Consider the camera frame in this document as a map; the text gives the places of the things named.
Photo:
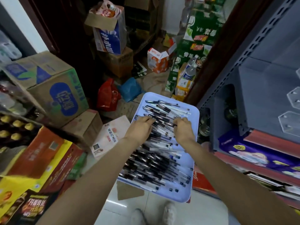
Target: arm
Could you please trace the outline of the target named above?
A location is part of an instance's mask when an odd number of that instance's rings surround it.
[[[93,225],[126,160],[151,132],[149,116],[134,121],[121,139],[50,206],[37,225]]]
[[[300,217],[267,188],[238,172],[195,142],[187,118],[175,120],[177,142],[191,155],[241,224],[297,224]]]

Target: forearm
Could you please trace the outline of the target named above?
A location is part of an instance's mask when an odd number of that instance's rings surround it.
[[[241,224],[295,224],[299,216],[267,188],[246,177],[196,142],[184,149]]]
[[[121,139],[51,205],[37,224],[93,225],[122,167],[136,147],[136,142]]]

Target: foot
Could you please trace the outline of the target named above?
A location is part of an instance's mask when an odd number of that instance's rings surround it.
[[[174,225],[176,219],[175,204],[168,202],[163,210],[163,224]]]
[[[147,225],[146,218],[141,209],[137,208],[131,214],[131,225]]]

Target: blue plastic tray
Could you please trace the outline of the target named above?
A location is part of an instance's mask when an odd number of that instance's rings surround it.
[[[186,104],[186,103],[183,103],[183,102],[179,102],[179,101],[171,99],[171,98],[164,97],[162,95],[159,95],[159,94],[156,94],[156,93],[153,93],[153,92],[147,92],[143,96],[143,98],[140,102],[140,105],[137,108],[137,111],[136,111],[135,115],[144,116],[144,114],[147,113],[145,110],[143,110],[143,106],[146,106],[146,105],[155,106],[155,104],[146,103],[145,102],[146,100],[150,100],[150,101],[163,100],[165,102],[178,103],[178,105],[180,106],[179,109],[189,109],[190,110],[189,112],[191,113],[191,115],[189,115],[187,118],[192,123],[192,129],[193,129],[194,135],[196,136],[195,140],[197,140],[200,113],[199,113],[199,110],[196,107],[194,107],[192,105],[189,105],[189,104]],[[174,138],[172,138],[171,142],[175,144],[176,140]],[[172,148],[173,148],[174,151],[182,151],[181,158],[176,159],[177,163],[179,163],[180,165],[185,166],[185,167],[194,167],[194,160],[192,159],[192,157],[188,153],[183,152],[184,149],[180,145],[178,145],[178,146],[173,145]],[[180,167],[180,166],[177,166],[177,168],[191,177],[190,183],[186,184],[186,187],[183,187],[180,184],[171,183],[169,181],[166,181],[165,186],[161,186],[159,188],[159,190],[157,190],[156,192],[153,191],[153,193],[156,193],[156,194],[158,194],[162,197],[166,197],[166,198],[171,199],[173,201],[183,203],[183,202],[187,202],[190,198],[190,193],[191,193],[191,190],[192,190],[193,171],[191,171],[189,169],[186,169],[186,168],[183,168],[183,167]],[[136,184],[132,183],[128,179],[118,177],[118,180],[120,180],[120,181],[122,181],[126,184],[135,186],[137,188],[148,190],[147,188],[143,188],[140,185],[136,185]]]

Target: blue plastic bag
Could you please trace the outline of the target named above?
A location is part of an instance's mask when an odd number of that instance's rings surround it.
[[[132,101],[134,98],[136,98],[139,94],[142,93],[141,86],[133,77],[128,79],[123,85],[118,86],[118,89],[125,102]]]

